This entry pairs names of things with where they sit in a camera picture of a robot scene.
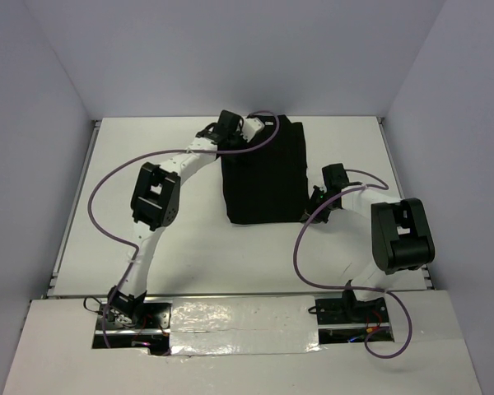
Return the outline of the black long sleeve shirt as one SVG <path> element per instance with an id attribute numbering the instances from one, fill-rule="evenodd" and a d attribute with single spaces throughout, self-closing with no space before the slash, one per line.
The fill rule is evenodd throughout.
<path id="1" fill-rule="evenodd" d="M 256 151 L 221 159 L 226 215 L 235 225 L 298 222 L 309 201 L 303 124 L 282 114 L 276 130 L 273 117 L 259 119 L 264 130 L 244 147 L 275 138 Z"/>

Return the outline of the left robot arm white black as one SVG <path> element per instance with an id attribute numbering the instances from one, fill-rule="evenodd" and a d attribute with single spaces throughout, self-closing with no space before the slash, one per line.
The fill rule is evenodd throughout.
<path id="1" fill-rule="evenodd" d="M 182 185 L 213 163 L 219 151 L 241 150 L 263 129 L 258 118 L 223 110 L 217 122 L 198 132 L 186 149 L 158 165 L 142 165 L 130 203 L 131 243 L 137 252 L 130 254 L 122 283 L 109 292 L 110 308 L 126 328 L 135 328 L 145 317 L 148 273 L 162 233 L 178 215 Z"/>

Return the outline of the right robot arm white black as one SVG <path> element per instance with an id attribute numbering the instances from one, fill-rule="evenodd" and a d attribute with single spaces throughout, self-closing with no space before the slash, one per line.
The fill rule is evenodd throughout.
<path id="1" fill-rule="evenodd" d="M 293 249 L 293 266 L 305 284 L 340 290 L 346 296 L 341 303 L 343 316 L 359 322 L 370 312 L 370 302 L 391 290 L 405 272 L 434 261 L 436 250 L 431 229 L 420 199 L 386 195 L 389 185 L 371 173 L 347 169 L 338 163 L 326 165 L 322 177 L 324 185 L 313 188 L 301 218 L 303 227 Z M 370 262 L 345 286 L 315 284 L 300 273 L 298 249 L 309 225 L 326 223 L 336 210 L 351 211 L 369 221 Z"/>

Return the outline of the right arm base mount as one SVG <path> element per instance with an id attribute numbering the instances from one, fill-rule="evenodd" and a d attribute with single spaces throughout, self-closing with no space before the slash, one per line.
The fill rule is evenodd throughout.
<path id="1" fill-rule="evenodd" d="M 319 325 L 334 324 L 371 324 L 380 326 L 388 321 L 388 313 L 383 297 L 371 301 L 360 301 L 356 292 L 345 285 L 342 295 L 338 298 L 317 299 L 308 313 L 317 317 Z"/>

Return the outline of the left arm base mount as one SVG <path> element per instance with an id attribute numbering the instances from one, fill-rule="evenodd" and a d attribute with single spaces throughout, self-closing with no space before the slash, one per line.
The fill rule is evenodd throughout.
<path id="1" fill-rule="evenodd" d="M 93 349 L 107 349 L 107 338 L 111 349 L 143 349 L 153 356 L 170 354 L 172 303 L 146 300 L 134 320 L 115 309 L 103 318 L 104 301 L 94 296 L 84 298 L 82 307 L 96 315 Z"/>

